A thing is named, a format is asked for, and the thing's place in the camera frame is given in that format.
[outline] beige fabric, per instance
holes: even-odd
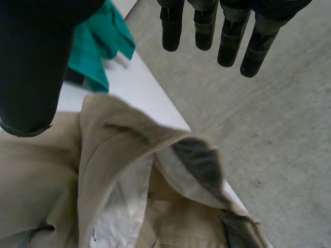
[[[127,178],[130,175],[137,176],[138,182],[141,178],[137,191],[141,213],[127,209],[133,219],[123,219],[123,224],[134,225],[127,230],[127,236],[114,235],[119,237],[114,247],[131,247],[124,245],[121,237],[130,237],[128,244],[138,238],[137,248],[228,247],[223,224],[234,234],[231,239],[247,240],[245,247],[265,247],[258,222],[237,215],[246,213],[223,194],[222,181],[217,185],[218,200],[186,169],[182,171],[195,181],[192,188],[209,196],[194,201],[188,198],[197,194],[183,197],[185,192],[171,186],[171,179],[166,178],[169,174],[163,174],[167,153],[158,153],[172,150],[171,145],[185,138],[197,137],[161,127],[107,95],[86,97],[81,113],[58,114],[53,127],[37,137],[1,134],[0,246],[26,243],[33,248],[107,247],[98,243],[94,232],[117,232],[112,223],[109,229],[107,222],[103,227],[100,216],[113,213],[116,199],[118,204],[123,200],[115,192],[126,190],[123,185],[130,189],[130,181],[136,179]],[[141,177],[129,174],[134,166],[140,166]],[[211,207],[214,204],[209,204],[208,199],[220,201],[219,206],[226,210]]]

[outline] khaki jacket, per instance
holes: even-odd
[[[0,135],[0,247],[267,247],[218,151],[107,95],[33,138]]]

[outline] green cloth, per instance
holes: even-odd
[[[106,0],[93,16],[75,28],[69,68],[85,75],[93,91],[108,92],[101,59],[113,59],[118,51],[132,59],[135,48],[121,14]]]

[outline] concrete floor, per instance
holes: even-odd
[[[194,132],[218,145],[225,173],[275,247],[331,247],[331,1],[314,0],[283,27],[259,74],[239,73],[254,17],[232,68],[214,45],[195,47],[186,4],[179,49],[163,50],[156,0],[127,18],[138,52]]]

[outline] black robotic finger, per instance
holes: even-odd
[[[248,78],[254,77],[272,46],[280,28],[289,19],[272,20],[260,14],[255,15],[255,26],[240,67],[240,73]]]
[[[161,8],[162,45],[169,52],[177,50],[182,33],[184,0],[173,1],[171,7]]]
[[[240,67],[240,73],[248,78],[254,77],[273,44],[278,32],[263,34],[254,27],[253,34],[249,40],[248,47]]]
[[[202,51],[207,51],[212,47],[213,36],[216,23],[218,1],[205,10],[195,10],[195,44]]]
[[[250,13],[251,10],[248,10],[246,12],[246,17],[239,22],[233,22],[227,18],[224,19],[221,43],[217,56],[217,63],[219,65],[223,67],[231,67],[234,64]]]

